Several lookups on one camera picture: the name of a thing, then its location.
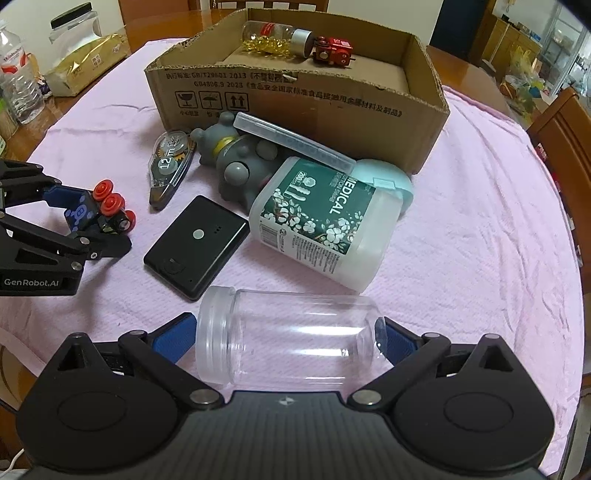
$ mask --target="light blue cap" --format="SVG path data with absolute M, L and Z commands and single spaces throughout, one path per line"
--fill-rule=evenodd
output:
M 402 211 L 406 212 L 414 198 L 414 187 L 408 175 L 391 163 L 373 158 L 358 160 L 351 172 L 354 179 L 373 185 L 377 189 L 389 190 L 402 198 Z

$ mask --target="wooden table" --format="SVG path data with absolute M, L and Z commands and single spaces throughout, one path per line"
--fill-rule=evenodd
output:
M 150 40 L 192 37 L 233 11 L 233 9 L 213 9 L 148 17 L 131 22 L 125 27 L 125 31 L 131 51 L 135 52 Z M 482 69 L 434 47 L 427 47 L 427 51 L 444 85 L 509 115 L 509 108 L 495 82 Z M 21 127 L 8 140 L 7 158 L 28 160 L 45 137 L 49 127 L 72 108 L 93 85 L 73 98 L 51 98 L 45 110 L 35 120 Z

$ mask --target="green label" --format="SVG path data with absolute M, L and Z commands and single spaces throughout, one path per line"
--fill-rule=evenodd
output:
M 345 173 L 300 158 L 267 200 L 261 220 L 346 255 L 374 191 Z M 269 232 L 261 233 L 265 243 L 278 248 L 277 238 L 265 241 Z

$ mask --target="blue gripper pad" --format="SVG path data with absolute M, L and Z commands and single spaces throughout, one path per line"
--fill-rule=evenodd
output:
M 172 363 L 178 362 L 195 343 L 197 319 L 192 313 L 182 313 L 173 320 L 172 325 L 156 330 L 152 335 L 152 350 L 158 352 Z
M 380 348 L 380 351 L 393 365 L 417 351 L 421 342 L 418 335 L 413 334 L 390 319 L 386 319 L 386 336 L 385 351 L 382 348 Z
M 88 190 L 56 185 L 43 194 L 50 207 L 63 208 L 64 217 L 72 232 L 86 230 L 99 214 L 99 204 Z

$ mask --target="black power bank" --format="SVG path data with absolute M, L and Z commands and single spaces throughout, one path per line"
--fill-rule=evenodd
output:
M 150 248 L 144 263 L 198 300 L 249 232 L 246 219 L 199 195 Z

